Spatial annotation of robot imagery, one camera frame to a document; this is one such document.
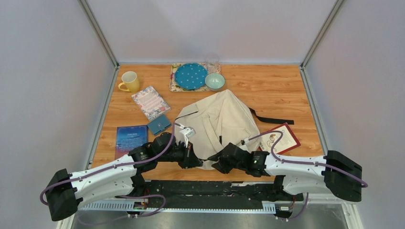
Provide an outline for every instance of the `bag strap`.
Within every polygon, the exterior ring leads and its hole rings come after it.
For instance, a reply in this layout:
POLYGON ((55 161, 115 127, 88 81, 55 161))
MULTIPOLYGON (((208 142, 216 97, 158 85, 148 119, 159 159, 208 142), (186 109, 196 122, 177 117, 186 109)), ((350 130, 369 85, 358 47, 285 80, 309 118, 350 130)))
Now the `bag strap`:
POLYGON ((283 124, 283 123, 287 123, 289 125, 293 125, 294 124, 294 120, 289 120, 289 119, 278 119, 278 118, 265 118, 265 117, 260 117, 256 115, 256 111, 253 110, 252 108, 249 107, 250 112, 252 112, 252 114, 254 114, 257 119, 261 122, 264 123, 275 123, 275 124, 283 124))

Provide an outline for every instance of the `floral placemat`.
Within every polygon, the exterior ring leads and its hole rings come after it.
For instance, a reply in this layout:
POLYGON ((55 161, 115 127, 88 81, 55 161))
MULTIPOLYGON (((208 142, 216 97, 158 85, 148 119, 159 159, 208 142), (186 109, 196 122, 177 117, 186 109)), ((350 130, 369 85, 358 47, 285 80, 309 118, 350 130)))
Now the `floral placemat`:
MULTIPOLYGON (((183 63, 174 63, 171 65, 171 72, 170 72, 170 84, 169 84, 169 90, 172 92, 212 92, 213 90, 211 90, 209 87, 207 87, 207 85, 204 85, 200 88, 197 89, 190 89, 187 90, 185 88, 180 87, 175 79, 174 79, 174 73, 177 71, 177 69, 183 65, 183 63)), ((221 73, 221 65, 218 65, 218 69, 216 70, 217 73, 221 73)))

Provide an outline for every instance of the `yellow mug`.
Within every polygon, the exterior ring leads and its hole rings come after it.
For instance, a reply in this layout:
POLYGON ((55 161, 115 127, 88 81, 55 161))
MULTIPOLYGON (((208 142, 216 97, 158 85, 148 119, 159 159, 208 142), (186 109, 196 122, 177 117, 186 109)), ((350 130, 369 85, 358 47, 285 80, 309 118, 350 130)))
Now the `yellow mug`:
POLYGON ((124 92, 137 92, 139 91, 139 79, 135 72, 126 72, 121 76, 122 83, 118 84, 118 88, 124 92))

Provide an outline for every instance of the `blue polka dot plate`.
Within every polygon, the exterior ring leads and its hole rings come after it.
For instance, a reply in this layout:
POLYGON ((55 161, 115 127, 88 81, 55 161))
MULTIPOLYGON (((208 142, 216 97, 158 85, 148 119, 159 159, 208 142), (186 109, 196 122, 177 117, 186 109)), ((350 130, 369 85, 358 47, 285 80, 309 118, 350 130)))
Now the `blue polka dot plate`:
POLYGON ((205 84, 207 69, 198 63, 185 63, 174 74, 176 83, 185 89, 197 89, 205 84))

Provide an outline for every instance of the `wooden table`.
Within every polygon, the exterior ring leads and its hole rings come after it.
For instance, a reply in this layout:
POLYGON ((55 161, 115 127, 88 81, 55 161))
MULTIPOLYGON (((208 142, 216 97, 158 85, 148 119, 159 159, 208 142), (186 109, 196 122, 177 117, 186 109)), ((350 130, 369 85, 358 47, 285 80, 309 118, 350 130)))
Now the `wooden table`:
MULTIPOLYGON (((169 91, 170 65, 122 65, 92 167, 114 160, 118 126, 148 123, 148 119, 132 100, 133 93, 120 91, 117 87, 121 82, 122 74, 127 71, 134 71, 138 74, 141 88, 152 85, 161 94, 171 106, 171 111, 166 113, 171 122, 183 107, 214 93, 169 91)), ((257 115, 295 121, 295 125, 291 125, 291 129, 301 142, 301 146, 285 155, 323 155, 298 66, 222 65, 221 71, 226 79, 224 88, 230 89, 248 107, 255 109, 257 115)), ((260 132, 277 126, 277 124, 262 123, 256 118, 255 121, 260 132)), ((149 131, 149 141, 153 141, 154 138, 155 136, 149 131)), ((160 180, 273 181, 273 177, 252 177, 237 169, 233 169, 226 175, 216 170, 181 169, 174 162, 159 162, 156 169, 142 175, 145 179, 160 180)))

